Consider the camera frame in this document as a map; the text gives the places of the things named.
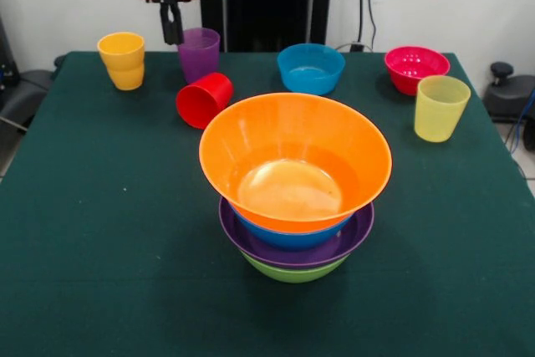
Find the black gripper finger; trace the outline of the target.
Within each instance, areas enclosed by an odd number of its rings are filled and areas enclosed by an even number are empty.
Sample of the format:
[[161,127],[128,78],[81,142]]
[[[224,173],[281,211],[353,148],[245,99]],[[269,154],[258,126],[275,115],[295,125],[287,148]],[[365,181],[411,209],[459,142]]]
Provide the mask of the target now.
[[160,23],[164,42],[168,45],[172,45],[172,23],[169,19],[169,4],[166,0],[160,0]]
[[171,21],[171,32],[172,32],[172,43],[180,45],[183,43],[183,27],[181,20],[181,10],[178,6],[178,3],[172,3],[170,5],[172,21]]

